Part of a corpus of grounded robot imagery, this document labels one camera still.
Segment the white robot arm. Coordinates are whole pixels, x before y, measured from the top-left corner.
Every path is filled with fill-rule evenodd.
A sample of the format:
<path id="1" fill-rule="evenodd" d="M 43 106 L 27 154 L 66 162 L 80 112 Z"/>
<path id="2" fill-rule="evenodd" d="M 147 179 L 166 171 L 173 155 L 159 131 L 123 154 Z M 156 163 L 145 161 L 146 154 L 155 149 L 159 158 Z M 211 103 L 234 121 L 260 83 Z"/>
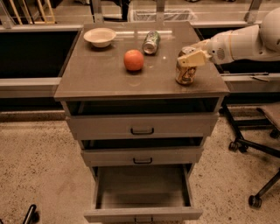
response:
<path id="1" fill-rule="evenodd" d="M 237 60 L 278 61 L 280 58 L 280 8 L 269 12 L 261 24 L 224 31 L 187 47 L 178 57 L 181 67 L 216 65 Z"/>

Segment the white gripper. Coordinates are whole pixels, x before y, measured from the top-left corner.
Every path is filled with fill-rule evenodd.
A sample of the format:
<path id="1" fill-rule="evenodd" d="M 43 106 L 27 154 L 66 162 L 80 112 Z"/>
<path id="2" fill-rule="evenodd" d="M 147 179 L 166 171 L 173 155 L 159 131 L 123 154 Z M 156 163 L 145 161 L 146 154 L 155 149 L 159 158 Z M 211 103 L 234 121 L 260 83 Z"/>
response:
<path id="1" fill-rule="evenodd" d="M 231 33 L 232 31 L 224 31 L 210 39 L 184 46 L 182 52 L 188 54 L 178 57 L 179 65 L 181 67 L 200 67 L 204 66 L 210 58 L 216 65 L 233 62 L 230 49 Z"/>

